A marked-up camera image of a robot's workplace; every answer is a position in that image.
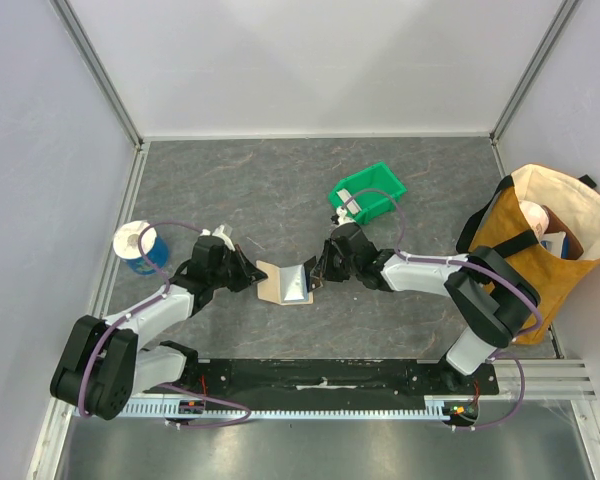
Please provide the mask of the items inside tote bag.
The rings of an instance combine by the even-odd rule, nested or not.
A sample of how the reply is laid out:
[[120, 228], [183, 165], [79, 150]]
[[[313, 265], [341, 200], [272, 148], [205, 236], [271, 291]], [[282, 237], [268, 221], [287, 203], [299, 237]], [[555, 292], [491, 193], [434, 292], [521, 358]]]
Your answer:
[[584, 249], [580, 241], [547, 206], [521, 200], [519, 207], [545, 250], [564, 260], [578, 260], [583, 255]]

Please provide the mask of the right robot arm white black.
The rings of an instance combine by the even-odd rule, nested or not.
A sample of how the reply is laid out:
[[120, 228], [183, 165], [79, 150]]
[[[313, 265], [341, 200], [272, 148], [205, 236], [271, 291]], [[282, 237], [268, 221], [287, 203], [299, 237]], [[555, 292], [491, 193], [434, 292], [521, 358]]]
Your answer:
[[438, 381], [447, 392], [463, 392], [474, 373], [528, 329], [542, 324], [540, 295], [495, 249], [480, 246], [469, 254], [414, 255], [377, 248], [355, 222], [336, 227], [319, 258], [306, 266], [312, 292], [326, 282], [354, 277], [370, 290], [413, 291], [452, 300], [466, 328], [443, 357]]

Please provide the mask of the mustard canvas tote bag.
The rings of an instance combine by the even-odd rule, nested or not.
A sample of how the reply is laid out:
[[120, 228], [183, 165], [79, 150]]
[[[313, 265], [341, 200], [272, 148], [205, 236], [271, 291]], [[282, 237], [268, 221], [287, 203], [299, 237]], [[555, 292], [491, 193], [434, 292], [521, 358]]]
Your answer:
[[[564, 260], [545, 250], [520, 210], [521, 200], [555, 213], [580, 241], [583, 255]], [[543, 324], [518, 337], [522, 345], [537, 344], [570, 292], [600, 264], [600, 194], [587, 177], [524, 165], [504, 177], [486, 206], [465, 223], [456, 251], [468, 253], [478, 246], [496, 250], [538, 292]]]

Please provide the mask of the beige leather card holder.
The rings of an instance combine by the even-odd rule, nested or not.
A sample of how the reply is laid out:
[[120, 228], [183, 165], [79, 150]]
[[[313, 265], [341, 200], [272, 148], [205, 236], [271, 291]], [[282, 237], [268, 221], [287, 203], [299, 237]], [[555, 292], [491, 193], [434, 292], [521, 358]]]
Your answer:
[[309, 291], [303, 265], [278, 267], [258, 260], [256, 267], [267, 278], [257, 284], [259, 300], [279, 306], [310, 305], [313, 293]]

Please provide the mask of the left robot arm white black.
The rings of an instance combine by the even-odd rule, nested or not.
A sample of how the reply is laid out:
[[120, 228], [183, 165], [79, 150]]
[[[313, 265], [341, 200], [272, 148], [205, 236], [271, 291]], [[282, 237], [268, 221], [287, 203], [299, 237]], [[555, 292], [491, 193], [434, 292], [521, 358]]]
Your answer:
[[111, 420], [133, 395], [161, 384], [192, 391], [200, 380], [197, 352], [173, 341], [153, 349], [147, 344], [199, 313], [216, 291], [241, 292], [267, 277], [240, 246], [222, 236], [199, 237], [167, 286], [117, 314], [75, 322], [51, 378], [51, 396], [82, 416]]

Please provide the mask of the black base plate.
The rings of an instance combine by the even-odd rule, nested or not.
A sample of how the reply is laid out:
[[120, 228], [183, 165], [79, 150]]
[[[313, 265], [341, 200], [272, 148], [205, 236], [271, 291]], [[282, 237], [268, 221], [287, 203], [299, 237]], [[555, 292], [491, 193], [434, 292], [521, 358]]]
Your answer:
[[252, 407], [416, 407], [426, 396], [494, 396], [495, 369], [463, 376], [415, 359], [211, 359], [185, 367], [177, 385]]

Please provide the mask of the green plastic bin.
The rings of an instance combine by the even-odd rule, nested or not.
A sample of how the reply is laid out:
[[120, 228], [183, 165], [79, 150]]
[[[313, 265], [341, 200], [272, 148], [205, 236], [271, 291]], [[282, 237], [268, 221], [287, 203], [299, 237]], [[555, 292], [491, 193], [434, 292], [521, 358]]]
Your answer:
[[362, 225], [393, 211], [395, 207], [390, 198], [398, 202], [407, 193], [406, 186], [384, 162], [341, 179], [328, 194], [328, 200], [335, 209], [342, 207], [336, 196], [340, 189], [347, 189], [361, 207], [358, 215], [349, 215]]

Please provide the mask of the toilet paper roll blue wrapper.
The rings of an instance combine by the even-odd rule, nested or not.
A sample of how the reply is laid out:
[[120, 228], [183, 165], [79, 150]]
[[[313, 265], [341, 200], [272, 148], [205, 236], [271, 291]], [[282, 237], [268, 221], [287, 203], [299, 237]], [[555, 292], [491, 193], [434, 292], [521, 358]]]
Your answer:
[[169, 258], [165, 241], [146, 220], [120, 226], [112, 246], [116, 256], [138, 275], [154, 274], [155, 268], [165, 267]]

